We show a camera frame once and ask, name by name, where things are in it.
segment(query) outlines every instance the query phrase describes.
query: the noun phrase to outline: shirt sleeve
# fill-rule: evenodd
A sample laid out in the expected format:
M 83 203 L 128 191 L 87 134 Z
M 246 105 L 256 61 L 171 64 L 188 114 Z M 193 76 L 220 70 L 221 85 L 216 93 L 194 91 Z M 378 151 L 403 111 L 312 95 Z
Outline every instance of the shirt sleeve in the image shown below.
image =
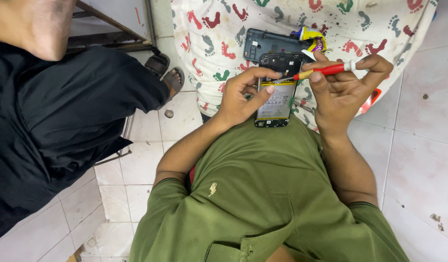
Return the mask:
M 175 178 L 161 180 L 151 190 L 146 214 L 141 218 L 130 250 L 131 262 L 144 261 L 166 214 L 188 196 L 182 182 Z
M 396 255 L 397 261 L 409 261 L 389 222 L 377 206 L 367 202 L 354 202 L 348 208 L 355 221 L 366 224 Z

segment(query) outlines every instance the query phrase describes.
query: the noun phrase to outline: person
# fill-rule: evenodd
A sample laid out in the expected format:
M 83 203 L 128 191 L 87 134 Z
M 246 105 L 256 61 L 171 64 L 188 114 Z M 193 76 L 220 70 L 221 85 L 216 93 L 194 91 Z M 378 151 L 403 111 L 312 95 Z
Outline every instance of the person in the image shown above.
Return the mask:
M 303 71 L 339 63 L 314 56 Z M 369 55 L 356 67 L 369 72 L 310 75 L 320 134 L 293 116 L 286 127 L 254 126 L 274 92 L 256 92 L 257 78 L 278 73 L 251 67 L 227 80 L 217 114 L 159 162 L 129 261 L 408 261 L 347 136 L 393 65 Z
M 158 50 L 145 66 L 105 47 L 64 56 L 74 3 L 0 0 L 0 237 L 131 144 L 125 118 L 185 81 Z

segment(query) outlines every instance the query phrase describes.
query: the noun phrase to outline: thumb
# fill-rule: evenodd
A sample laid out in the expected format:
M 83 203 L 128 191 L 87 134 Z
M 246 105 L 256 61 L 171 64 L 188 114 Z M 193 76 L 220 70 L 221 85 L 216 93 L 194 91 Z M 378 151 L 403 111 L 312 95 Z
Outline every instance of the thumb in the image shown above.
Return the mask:
M 324 75 L 320 72 L 313 72 L 310 74 L 309 80 L 318 107 L 332 103 L 332 96 L 329 93 L 327 80 Z
M 274 86 L 270 85 L 259 92 L 256 93 L 256 95 L 251 98 L 245 107 L 245 110 L 248 110 L 250 114 L 258 110 L 268 99 L 271 97 L 271 95 L 274 93 Z

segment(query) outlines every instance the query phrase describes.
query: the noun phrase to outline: battery label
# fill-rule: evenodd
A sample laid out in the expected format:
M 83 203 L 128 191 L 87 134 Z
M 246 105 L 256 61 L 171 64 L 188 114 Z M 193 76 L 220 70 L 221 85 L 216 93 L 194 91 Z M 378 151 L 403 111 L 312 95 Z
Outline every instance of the battery label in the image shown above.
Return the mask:
M 293 97 L 295 84 L 274 85 L 274 93 L 257 112 L 256 119 L 288 118 L 290 114 L 290 101 Z

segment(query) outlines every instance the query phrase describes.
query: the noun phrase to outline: hand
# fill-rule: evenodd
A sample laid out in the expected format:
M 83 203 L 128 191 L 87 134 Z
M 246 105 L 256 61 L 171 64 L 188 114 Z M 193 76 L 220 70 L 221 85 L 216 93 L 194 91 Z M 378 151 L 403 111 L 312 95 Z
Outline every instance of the hand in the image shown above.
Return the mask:
M 258 83 L 258 78 L 279 79 L 281 76 L 269 68 L 250 67 L 245 72 L 227 80 L 221 107 L 214 117 L 227 128 L 243 123 L 274 93 L 273 86 L 268 86 L 257 92 L 254 85 Z M 247 101 L 244 94 L 252 94 L 254 97 Z
M 342 63 L 329 61 L 315 51 L 317 62 L 303 65 L 303 71 Z M 369 69 L 364 78 L 352 72 L 327 75 L 310 74 L 310 86 L 316 99 L 315 121 L 324 139 L 347 137 L 349 123 L 374 89 L 390 74 L 394 66 L 379 55 L 369 55 L 356 63 L 357 69 Z

